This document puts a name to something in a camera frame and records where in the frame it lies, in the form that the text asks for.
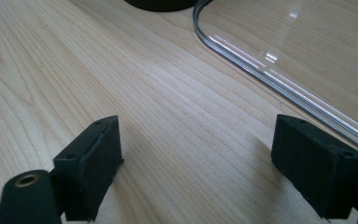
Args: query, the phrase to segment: black round base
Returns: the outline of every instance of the black round base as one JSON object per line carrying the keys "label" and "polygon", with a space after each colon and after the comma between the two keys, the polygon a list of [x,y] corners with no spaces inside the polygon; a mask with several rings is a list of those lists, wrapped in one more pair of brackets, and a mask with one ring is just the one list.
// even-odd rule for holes
{"label": "black round base", "polygon": [[148,11],[169,12],[196,5],[197,0],[124,0],[134,7]]}

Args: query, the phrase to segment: screw hole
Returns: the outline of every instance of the screw hole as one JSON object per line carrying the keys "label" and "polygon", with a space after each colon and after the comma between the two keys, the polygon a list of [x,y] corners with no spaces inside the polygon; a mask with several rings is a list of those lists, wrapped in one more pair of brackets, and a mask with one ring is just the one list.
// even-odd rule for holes
{"label": "screw hole", "polygon": [[25,175],[17,179],[14,185],[17,188],[24,188],[33,185],[37,180],[39,180],[39,175]]}
{"label": "screw hole", "polygon": [[68,154],[68,155],[66,155],[66,159],[74,159],[76,157],[77,157],[76,154]]}

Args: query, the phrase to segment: black object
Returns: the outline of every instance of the black object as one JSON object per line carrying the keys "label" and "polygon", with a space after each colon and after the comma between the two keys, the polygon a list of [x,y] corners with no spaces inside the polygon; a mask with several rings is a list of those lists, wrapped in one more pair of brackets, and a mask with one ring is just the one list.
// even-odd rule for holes
{"label": "black object", "polygon": [[303,119],[278,115],[271,158],[320,217],[358,210],[358,151]]}
{"label": "black object", "polygon": [[118,166],[123,162],[117,116],[92,123],[56,158],[48,173],[17,175],[4,187],[0,224],[95,220]]}
{"label": "black object", "polygon": [[134,7],[148,11],[168,12],[196,5],[197,0],[125,0]]}

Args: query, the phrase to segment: wooden table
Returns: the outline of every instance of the wooden table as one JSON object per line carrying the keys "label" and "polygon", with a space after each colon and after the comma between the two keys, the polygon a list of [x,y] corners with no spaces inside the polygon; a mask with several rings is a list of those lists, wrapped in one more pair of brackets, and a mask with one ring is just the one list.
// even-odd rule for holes
{"label": "wooden table", "polygon": [[0,0],[0,193],[119,115],[96,223],[327,223],[270,160],[276,115],[309,118],[204,47],[191,14]]}

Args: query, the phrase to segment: wood grain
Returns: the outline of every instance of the wood grain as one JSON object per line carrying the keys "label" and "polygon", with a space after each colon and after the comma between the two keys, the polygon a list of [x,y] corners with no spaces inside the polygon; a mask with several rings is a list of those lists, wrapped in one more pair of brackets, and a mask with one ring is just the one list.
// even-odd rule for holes
{"label": "wood grain", "polygon": [[358,122],[358,1],[215,0],[200,27]]}
{"label": "wood grain", "polygon": [[191,13],[0,0],[0,192],[119,115],[96,223],[327,223],[270,161],[276,115],[304,115],[204,47]]}

